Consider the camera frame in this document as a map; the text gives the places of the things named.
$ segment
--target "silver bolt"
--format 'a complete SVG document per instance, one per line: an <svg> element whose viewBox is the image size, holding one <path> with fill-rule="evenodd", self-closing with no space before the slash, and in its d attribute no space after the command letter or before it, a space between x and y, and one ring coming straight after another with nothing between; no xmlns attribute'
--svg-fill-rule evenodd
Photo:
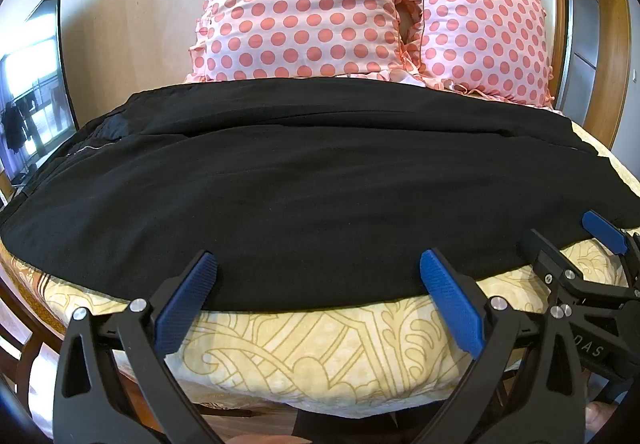
<svg viewBox="0 0 640 444"><path fill-rule="evenodd" d="M509 304L502 296L494 296L491 298L491 307L496 310L505 310Z"/></svg>
<svg viewBox="0 0 640 444"><path fill-rule="evenodd" d="M73 317L75 320L80 321L81 319L86 318L86 314L86 309L84 307L80 307L74 310Z"/></svg>
<svg viewBox="0 0 640 444"><path fill-rule="evenodd" d="M558 305L554 305L551 307L551 315L556 319L560 319L564 317L564 312Z"/></svg>
<svg viewBox="0 0 640 444"><path fill-rule="evenodd" d="M142 298L137 298L129 303L129 309L131 312L142 312L146 308L146 301Z"/></svg>

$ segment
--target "tv screen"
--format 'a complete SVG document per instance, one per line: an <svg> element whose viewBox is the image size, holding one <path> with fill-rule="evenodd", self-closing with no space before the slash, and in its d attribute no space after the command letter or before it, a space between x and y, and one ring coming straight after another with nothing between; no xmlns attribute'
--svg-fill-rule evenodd
<svg viewBox="0 0 640 444"><path fill-rule="evenodd" d="M22 186L78 129L62 63L60 0L42 0L2 39L0 109L0 160Z"/></svg>

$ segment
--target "blue gripper pad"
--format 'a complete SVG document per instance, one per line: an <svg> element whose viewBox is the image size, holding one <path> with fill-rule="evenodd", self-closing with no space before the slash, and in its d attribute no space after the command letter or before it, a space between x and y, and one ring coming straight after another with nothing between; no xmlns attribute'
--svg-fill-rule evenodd
<svg viewBox="0 0 640 444"><path fill-rule="evenodd" d="M154 348L158 356L178 351L217 276L218 262L210 252L205 252L156 319Z"/></svg>
<svg viewBox="0 0 640 444"><path fill-rule="evenodd" d="M626 254L625 235L595 211L587 211L582 216L582 226L613 254Z"/></svg>
<svg viewBox="0 0 640 444"><path fill-rule="evenodd" d="M420 278L458 346L477 359L484 348L482 318L446 265L431 249L426 250L420 258Z"/></svg>

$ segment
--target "pillowcase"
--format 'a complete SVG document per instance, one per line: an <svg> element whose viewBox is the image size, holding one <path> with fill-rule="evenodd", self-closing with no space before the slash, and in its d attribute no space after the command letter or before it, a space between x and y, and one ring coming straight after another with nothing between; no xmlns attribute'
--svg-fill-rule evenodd
<svg viewBox="0 0 640 444"><path fill-rule="evenodd" d="M404 0L406 46L425 82L548 106L551 79L541 0Z"/></svg>
<svg viewBox="0 0 640 444"><path fill-rule="evenodd" d="M395 0L205 0L188 82L417 74Z"/></svg>

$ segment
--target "yellow bed sheet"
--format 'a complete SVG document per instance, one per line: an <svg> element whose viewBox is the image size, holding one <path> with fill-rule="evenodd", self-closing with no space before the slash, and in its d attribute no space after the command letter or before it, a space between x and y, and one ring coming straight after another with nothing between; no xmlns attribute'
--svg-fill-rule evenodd
<svg viewBox="0 0 640 444"><path fill-rule="evenodd" d="M608 157L640 196L640 183L597 140L584 141ZM594 240L565 249L587 280L624 283L620 262ZM40 316L58 330L77 307L94 314L126 303L59 280L12 257L0 244L4 268ZM530 266L479 282L520 310L542 312L546 289ZM123 353L119 365L128 369ZM457 348L428 296L357 308L283 314L202 312L171 371L193 402L236 408L255 398L304 410L363 417L446 398L470 363Z"/></svg>

